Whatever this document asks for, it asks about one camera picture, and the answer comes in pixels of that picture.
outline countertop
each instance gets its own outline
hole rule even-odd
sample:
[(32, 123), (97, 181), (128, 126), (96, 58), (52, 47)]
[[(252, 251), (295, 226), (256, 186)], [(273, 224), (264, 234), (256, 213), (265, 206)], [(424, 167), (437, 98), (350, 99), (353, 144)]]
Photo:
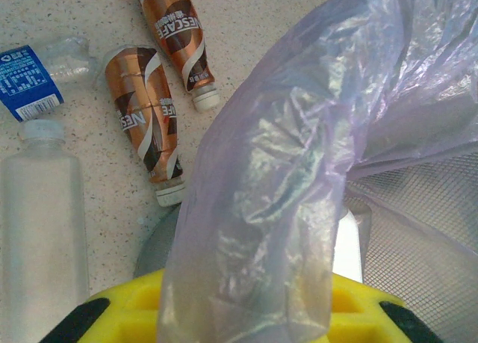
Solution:
[[(206, 114), (193, 108), (169, 61), (165, 71), (178, 113), (180, 161), (187, 179), (205, 131), (265, 52), (325, 0), (192, 0), (205, 29), (208, 62), (223, 104)], [(90, 39), (101, 56), (124, 44), (154, 45), (138, 0), (0, 0), (0, 47), (55, 33)], [(46, 115), (66, 127), (66, 150), (84, 170), (90, 290), (128, 281), (143, 242), (169, 211), (159, 207), (146, 168), (122, 133), (106, 87), (67, 96)], [(20, 149), (19, 124), (1, 125), (0, 159)]]

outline plastic bottle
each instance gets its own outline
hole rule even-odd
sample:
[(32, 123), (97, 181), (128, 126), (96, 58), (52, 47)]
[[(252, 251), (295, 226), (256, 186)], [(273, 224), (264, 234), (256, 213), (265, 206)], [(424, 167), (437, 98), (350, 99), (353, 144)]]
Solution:
[(122, 130), (146, 165), (159, 204), (180, 203), (185, 183), (178, 158), (176, 110), (158, 52), (146, 46), (122, 46), (103, 61)]
[(38, 343), (89, 295), (80, 162), (55, 121), (28, 121), (23, 138), (0, 171), (5, 343)]
[(201, 23), (191, 0), (140, 0), (156, 42), (168, 55), (200, 113), (220, 98), (206, 55)]
[(26, 121), (53, 109), (79, 84), (92, 84), (96, 70), (82, 37), (55, 37), (0, 52), (0, 123), (9, 111)]

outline gray object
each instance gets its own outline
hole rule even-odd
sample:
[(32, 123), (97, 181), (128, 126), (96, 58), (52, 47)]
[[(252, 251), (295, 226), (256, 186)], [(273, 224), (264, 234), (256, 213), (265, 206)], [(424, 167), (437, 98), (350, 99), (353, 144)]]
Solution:
[(150, 274), (166, 267), (166, 260), (170, 255), (174, 241), (174, 232), (178, 221), (178, 205), (155, 227), (148, 241), (143, 245), (137, 259), (134, 277)]

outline crushed plastic bottle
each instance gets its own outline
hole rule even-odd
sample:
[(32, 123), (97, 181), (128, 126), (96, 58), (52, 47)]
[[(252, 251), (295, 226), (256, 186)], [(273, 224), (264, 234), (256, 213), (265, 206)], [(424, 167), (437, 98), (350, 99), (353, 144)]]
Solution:
[(83, 37), (55, 37), (0, 52), (0, 124), (9, 113), (26, 121), (63, 104), (75, 87), (93, 83), (96, 70)]

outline bottle neck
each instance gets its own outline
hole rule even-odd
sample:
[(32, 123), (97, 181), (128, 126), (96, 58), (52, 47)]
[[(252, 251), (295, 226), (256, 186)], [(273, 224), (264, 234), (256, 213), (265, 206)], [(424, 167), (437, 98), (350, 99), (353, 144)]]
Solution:
[(36, 149), (36, 148), (44, 148), (44, 149), (61, 149), (63, 144), (65, 143), (61, 139), (53, 139), (53, 138), (35, 138), (35, 139), (26, 139), (24, 140), (27, 149)]

